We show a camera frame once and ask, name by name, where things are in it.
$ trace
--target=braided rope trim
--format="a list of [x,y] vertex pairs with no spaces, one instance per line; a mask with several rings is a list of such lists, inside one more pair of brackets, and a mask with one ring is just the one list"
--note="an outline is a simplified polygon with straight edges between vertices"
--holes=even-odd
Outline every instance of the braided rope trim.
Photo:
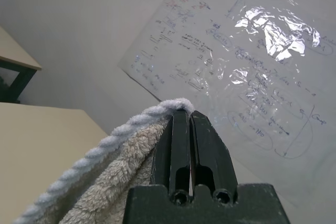
[[29,206],[13,224],[32,224],[44,214],[47,207],[64,195],[84,173],[89,172],[95,164],[101,162],[110,152],[118,149],[135,132],[180,109],[184,109],[188,114],[194,111],[193,105],[185,98],[166,100],[157,106],[144,110],[139,115],[131,117],[126,124],[115,128],[111,135],[103,138],[97,147],[89,150],[84,158],[76,161],[72,168],[66,170],[57,181],[52,183],[47,191],[41,194],[35,203]]

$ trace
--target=dark green table leg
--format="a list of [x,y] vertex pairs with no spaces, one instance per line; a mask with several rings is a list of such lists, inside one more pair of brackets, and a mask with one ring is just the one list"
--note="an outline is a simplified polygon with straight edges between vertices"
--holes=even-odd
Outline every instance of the dark green table leg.
[[15,102],[35,73],[36,70],[31,68],[25,68],[23,71],[20,71],[12,85],[8,88],[4,100],[6,102]]

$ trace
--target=desk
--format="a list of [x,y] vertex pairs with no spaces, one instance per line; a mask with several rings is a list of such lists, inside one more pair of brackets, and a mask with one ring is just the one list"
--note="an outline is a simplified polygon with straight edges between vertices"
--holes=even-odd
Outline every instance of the desk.
[[41,66],[2,27],[0,27],[0,68],[19,72],[8,90],[0,93],[1,102],[15,102]]
[[0,223],[11,223],[106,133],[83,110],[0,103]]

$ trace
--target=whiteboard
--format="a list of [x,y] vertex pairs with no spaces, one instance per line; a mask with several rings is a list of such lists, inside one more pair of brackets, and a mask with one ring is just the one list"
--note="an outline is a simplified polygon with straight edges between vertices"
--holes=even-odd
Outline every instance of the whiteboard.
[[164,0],[119,66],[160,100],[190,99],[232,157],[329,222],[336,30],[302,2]]

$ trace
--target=screw hole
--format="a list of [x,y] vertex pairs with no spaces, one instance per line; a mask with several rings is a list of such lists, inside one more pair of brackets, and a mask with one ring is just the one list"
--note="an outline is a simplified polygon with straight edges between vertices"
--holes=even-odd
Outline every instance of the screw hole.
[[215,199],[223,204],[228,204],[230,202],[230,196],[226,191],[215,192]]
[[173,195],[173,203],[177,206],[184,206],[188,202],[188,195],[185,191],[177,191]]

